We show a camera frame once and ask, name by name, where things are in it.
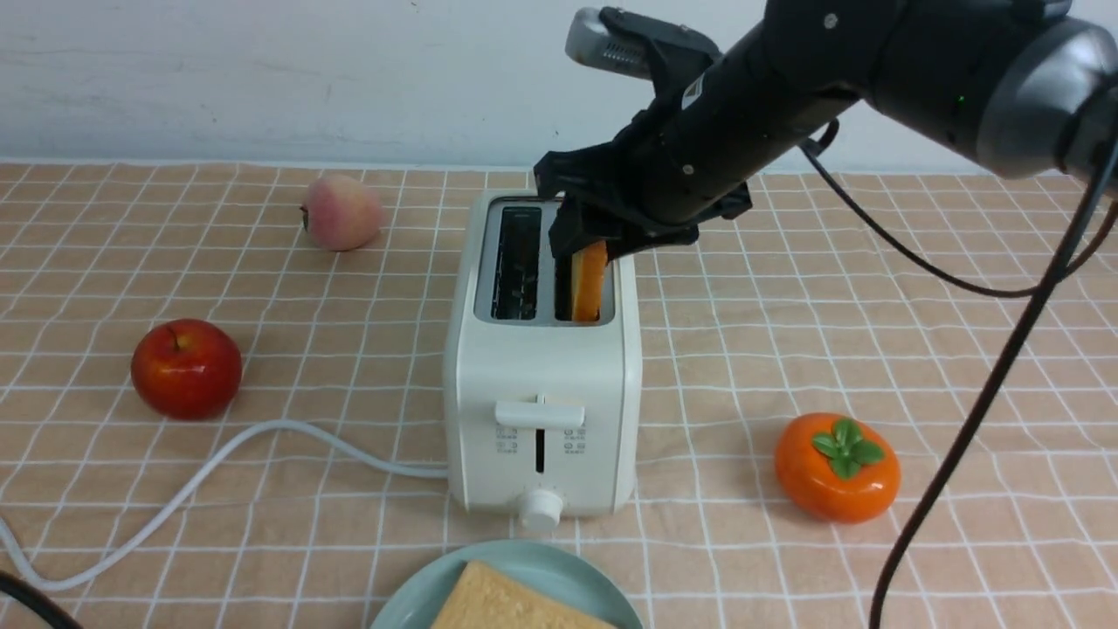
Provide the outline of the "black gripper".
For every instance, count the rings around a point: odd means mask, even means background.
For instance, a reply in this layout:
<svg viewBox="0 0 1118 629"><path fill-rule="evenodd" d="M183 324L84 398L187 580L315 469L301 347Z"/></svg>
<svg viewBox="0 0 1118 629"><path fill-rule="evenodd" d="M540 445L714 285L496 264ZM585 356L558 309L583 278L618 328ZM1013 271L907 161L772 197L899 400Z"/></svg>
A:
<svg viewBox="0 0 1118 629"><path fill-rule="evenodd" d="M612 141L546 154L536 188L563 196L549 228L556 261L601 240L608 261L694 245L701 223L749 210L748 179L858 99L841 87L795 88L762 61L720 61Z"/></svg>

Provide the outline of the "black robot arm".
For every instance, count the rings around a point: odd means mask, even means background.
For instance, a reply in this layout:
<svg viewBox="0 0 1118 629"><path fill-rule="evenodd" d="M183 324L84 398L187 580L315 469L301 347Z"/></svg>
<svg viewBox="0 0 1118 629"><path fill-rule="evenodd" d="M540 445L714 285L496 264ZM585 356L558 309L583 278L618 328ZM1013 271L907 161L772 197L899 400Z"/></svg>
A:
<svg viewBox="0 0 1118 629"><path fill-rule="evenodd" d="M1115 126L1115 39L1065 1L770 1L726 51L685 25L584 8L566 51L650 79L615 139L549 152L555 256L690 245L749 210L747 180L865 102L996 177L1090 182Z"/></svg>

